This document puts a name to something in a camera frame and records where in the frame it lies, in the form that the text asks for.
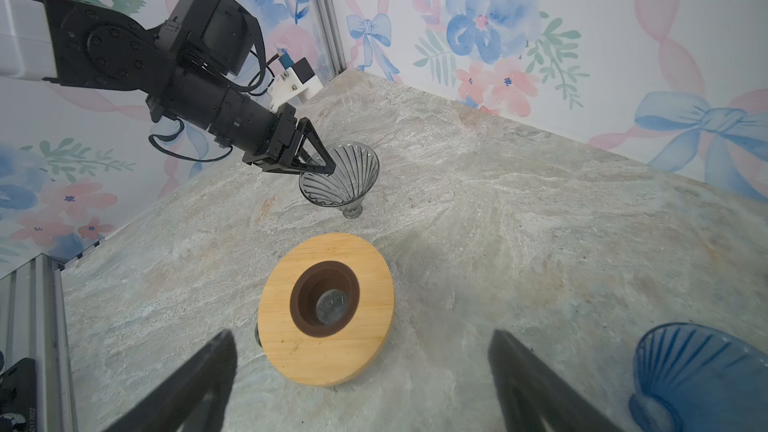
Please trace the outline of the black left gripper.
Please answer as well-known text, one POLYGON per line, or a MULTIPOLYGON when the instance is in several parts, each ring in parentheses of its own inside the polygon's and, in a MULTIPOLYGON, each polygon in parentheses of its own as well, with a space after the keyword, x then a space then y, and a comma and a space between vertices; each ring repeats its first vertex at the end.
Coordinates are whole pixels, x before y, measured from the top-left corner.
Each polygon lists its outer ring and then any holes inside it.
POLYGON ((268 121, 253 150, 242 162, 263 172, 300 175, 332 175, 336 163, 308 118, 297 119, 296 109, 284 104, 276 113, 266 112, 268 121))

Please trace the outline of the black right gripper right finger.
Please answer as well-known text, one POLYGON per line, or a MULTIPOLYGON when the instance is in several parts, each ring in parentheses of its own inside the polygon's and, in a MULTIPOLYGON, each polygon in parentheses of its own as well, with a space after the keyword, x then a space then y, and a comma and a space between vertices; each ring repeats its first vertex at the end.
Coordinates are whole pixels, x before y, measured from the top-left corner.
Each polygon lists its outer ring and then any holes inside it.
POLYGON ((510 332, 493 332, 488 362, 506 430, 619 429, 510 332))

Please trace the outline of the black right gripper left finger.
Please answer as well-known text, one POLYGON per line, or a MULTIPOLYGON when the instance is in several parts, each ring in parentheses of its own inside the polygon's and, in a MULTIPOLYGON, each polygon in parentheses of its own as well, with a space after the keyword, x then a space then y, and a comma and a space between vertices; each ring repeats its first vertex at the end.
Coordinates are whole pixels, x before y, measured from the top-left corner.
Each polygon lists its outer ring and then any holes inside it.
POLYGON ((220 431, 237 371, 236 342, 224 329, 110 431, 220 431))

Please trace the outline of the clear grey glass dripper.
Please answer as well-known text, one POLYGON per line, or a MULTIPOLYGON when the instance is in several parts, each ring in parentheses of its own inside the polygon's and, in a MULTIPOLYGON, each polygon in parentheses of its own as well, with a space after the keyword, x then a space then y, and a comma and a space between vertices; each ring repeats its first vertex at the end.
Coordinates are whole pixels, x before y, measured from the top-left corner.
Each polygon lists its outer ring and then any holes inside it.
POLYGON ((313 205, 340 210, 347 219, 363 212, 363 201, 378 179, 379 158, 375 151, 358 142, 341 142, 327 147, 336 167, 332 174, 302 173, 299 190, 313 205))

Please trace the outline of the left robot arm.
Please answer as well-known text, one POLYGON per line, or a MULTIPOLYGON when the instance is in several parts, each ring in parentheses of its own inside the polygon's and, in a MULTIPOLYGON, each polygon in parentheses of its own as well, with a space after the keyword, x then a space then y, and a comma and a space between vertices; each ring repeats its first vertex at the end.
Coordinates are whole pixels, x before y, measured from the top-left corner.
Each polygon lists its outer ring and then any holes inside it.
POLYGON ((1 0, 1 73, 62 87, 141 91, 153 122, 211 134, 224 155, 269 173, 329 175, 336 165, 293 99, 321 82, 306 59, 269 54, 236 0, 179 0, 154 28, 83 0, 1 0))

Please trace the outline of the blue glass dripper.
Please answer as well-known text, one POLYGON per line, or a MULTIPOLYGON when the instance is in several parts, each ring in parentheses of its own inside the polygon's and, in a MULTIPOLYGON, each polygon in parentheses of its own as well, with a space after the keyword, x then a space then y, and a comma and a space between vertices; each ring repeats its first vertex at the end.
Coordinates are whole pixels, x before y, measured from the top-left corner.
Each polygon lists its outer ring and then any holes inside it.
POLYGON ((692 323, 648 331, 633 356, 628 408, 644 431, 765 431, 767 354, 692 323))

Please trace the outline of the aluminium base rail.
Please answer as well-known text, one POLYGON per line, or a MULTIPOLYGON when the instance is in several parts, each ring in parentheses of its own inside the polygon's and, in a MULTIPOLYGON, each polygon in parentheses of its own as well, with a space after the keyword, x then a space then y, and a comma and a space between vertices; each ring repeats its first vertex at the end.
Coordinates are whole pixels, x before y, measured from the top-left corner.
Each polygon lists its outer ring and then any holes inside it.
POLYGON ((61 264, 47 255, 1 278, 1 429, 78 429, 61 264))

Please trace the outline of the aluminium frame post left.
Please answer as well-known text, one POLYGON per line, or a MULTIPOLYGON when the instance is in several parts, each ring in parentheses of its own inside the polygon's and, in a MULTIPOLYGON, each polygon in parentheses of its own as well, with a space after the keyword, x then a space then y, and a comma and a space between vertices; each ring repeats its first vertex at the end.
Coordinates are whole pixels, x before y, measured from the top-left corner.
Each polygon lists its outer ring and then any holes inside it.
POLYGON ((334 2, 333 0, 315 0, 315 2, 332 70, 335 75, 339 75, 347 69, 347 65, 334 2))

